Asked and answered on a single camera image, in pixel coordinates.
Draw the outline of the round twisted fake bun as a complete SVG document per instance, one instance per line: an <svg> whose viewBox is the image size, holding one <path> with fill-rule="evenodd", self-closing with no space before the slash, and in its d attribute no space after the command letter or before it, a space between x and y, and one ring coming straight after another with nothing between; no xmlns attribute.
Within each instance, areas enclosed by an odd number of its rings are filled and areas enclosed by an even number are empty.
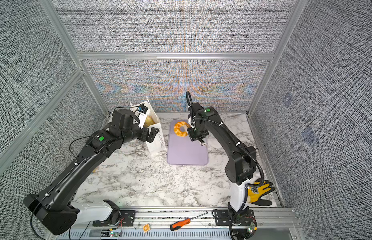
<svg viewBox="0 0 372 240"><path fill-rule="evenodd" d="M145 128L148 128L149 126L154 125L154 124L155 124L155 121L152 119L152 117L151 116L147 116L146 117L146 120L144 122L144 127Z"/></svg>

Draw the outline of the ring-shaped fake bread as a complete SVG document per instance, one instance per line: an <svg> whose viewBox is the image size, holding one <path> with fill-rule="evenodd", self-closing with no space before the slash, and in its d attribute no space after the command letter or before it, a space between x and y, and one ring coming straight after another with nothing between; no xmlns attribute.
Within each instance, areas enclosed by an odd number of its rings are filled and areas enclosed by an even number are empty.
<svg viewBox="0 0 372 240"><path fill-rule="evenodd" d="M175 125L174 125L174 133L178 136L178 137L187 137L188 136L188 128L189 128L189 124L184 122L184 121L180 121L180 122L177 122Z"/></svg>

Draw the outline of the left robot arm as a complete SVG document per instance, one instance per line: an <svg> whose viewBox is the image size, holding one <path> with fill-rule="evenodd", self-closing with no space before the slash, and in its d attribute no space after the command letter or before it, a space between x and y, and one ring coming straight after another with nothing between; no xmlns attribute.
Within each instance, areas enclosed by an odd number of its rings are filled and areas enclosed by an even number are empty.
<svg viewBox="0 0 372 240"><path fill-rule="evenodd" d="M60 235L75 223L105 221L115 225L120 220L119 207L104 200L97 207L74 206L72 198L87 177L116 150L134 139L152 143L158 128L140 127L140 119L131 110L115 110L112 121L87 137L74 161L45 189L27 195L23 203L52 234Z"/></svg>

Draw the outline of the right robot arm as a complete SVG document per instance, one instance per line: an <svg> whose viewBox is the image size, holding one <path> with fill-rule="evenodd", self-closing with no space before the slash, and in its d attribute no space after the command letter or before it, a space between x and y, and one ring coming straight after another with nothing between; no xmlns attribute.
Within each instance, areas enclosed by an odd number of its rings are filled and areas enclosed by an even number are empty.
<svg viewBox="0 0 372 240"><path fill-rule="evenodd" d="M230 218L233 224L245 209L248 189L261 187L265 182L265 173L257 161L257 151L231 132L215 108L203 108L200 103L194 103L189 91L186 91L186 100L190 125L187 131L191 141L203 145L204 139L212 134L228 156L225 173L232 183L233 192L228 207L232 212Z"/></svg>

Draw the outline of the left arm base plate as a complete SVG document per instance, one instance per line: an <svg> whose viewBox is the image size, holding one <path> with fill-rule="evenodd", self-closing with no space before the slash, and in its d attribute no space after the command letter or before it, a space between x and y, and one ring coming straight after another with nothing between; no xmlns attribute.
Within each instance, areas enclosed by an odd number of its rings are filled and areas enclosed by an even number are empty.
<svg viewBox="0 0 372 240"><path fill-rule="evenodd" d="M118 226L122 227L132 227L135 220L135 210L120 210L119 213L112 213L104 221L94 221L92 223L93 227L112 227L116 228Z"/></svg>

